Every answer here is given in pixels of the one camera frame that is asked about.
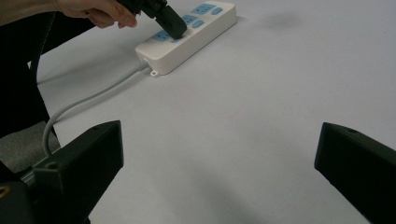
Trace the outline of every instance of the power cord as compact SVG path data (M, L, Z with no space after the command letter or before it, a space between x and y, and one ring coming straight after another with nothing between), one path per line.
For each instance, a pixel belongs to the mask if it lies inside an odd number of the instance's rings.
M120 85L122 82L124 82L125 80L127 80L129 77L133 76L134 74L136 74L137 72L141 72L143 70L145 70L146 68L149 67L149 63L146 61L141 61L134 69L131 70L131 72L129 72L127 75L119 78L118 80L116 80L115 82L113 82L112 84L102 88L100 91L91 94L89 96L86 96L84 98L81 98L79 100L76 100L75 102L72 102L69 105L66 105L64 107L62 107L61 109L59 109L52 117L50 117L49 121L47 122L46 128L44 130L43 133L43 148L44 148L44 152L46 153L46 156L49 157L52 155L51 151L50 151L50 146L49 146L49 138L50 138L50 131L53 127L53 125L55 124L55 122L58 120L58 118L64 114L67 110L71 109L72 107L76 106L76 105L80 105L84 102L87 102L89 100L91 100L92 98L102 95L103 93L110 91L111 89L113 89L114 87Z

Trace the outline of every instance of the white power strip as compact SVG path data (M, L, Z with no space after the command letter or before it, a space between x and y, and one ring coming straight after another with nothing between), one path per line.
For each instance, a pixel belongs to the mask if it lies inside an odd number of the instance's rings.
M235 5L207 1L182 17L186 33L177 40L164 30L136 47L140 60L146 60L158 77L172 72L195 52L236 24Z

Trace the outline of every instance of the person's arm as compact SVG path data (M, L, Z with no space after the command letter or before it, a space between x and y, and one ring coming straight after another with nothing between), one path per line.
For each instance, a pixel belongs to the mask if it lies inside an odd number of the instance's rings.
M0 25L51 11L61 11L72 18L88 18L100 28L115 21L120 28L136 26L134 15L116 0L0 0Z

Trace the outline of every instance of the finger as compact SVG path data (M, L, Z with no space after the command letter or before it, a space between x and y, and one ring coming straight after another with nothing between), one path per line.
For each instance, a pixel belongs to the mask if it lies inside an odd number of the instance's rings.
M101 28L101 29L106 28L106 27L111 26L111 25L114 24L114 22L108 23L108 22L99 21L99 20L97 20L95 17L92 17L92 16L88 17L88 19L90 19L90 21L91 21L95 26L97 26L97 27L99 27L99 28Z
M87 10L90 13L90 17L95 18L96 21L104 22L104 23L114 23L113 18L111 18L105 12L92 8Z
M88 11L65 11L64 15L71 17L71 18L88 18L89 13Z
M107 13L114 21L130 27L135 27L137 22L134 14L115 0L96 1L96 8Z

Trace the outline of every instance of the electrical outlet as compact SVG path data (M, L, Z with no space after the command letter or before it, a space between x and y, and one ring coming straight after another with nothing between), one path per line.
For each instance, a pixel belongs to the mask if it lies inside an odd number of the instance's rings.
M214 8L215 5L211 4L201 4L200 6L196 7L192 13L198 14L198 15L204 15L206 12L210 11L212 8Z
M170 37L171 36L168 33L166 33L165 30L161 30L160 32L155 34L152 38L154 38L160 42L163 42L163 41L166 41L167 39L169 39Z
M194 17L191 15L185 15L181 18L184 22L186 22L186 25L190 25L190 23L192 23L193 21L195 21L196 19L198 19L198 17Z
M182 19L188 29L180 39L160 31L136 47L139 59L153 69L152 76L170 73L237 21L235 5L217 1L201 4Z

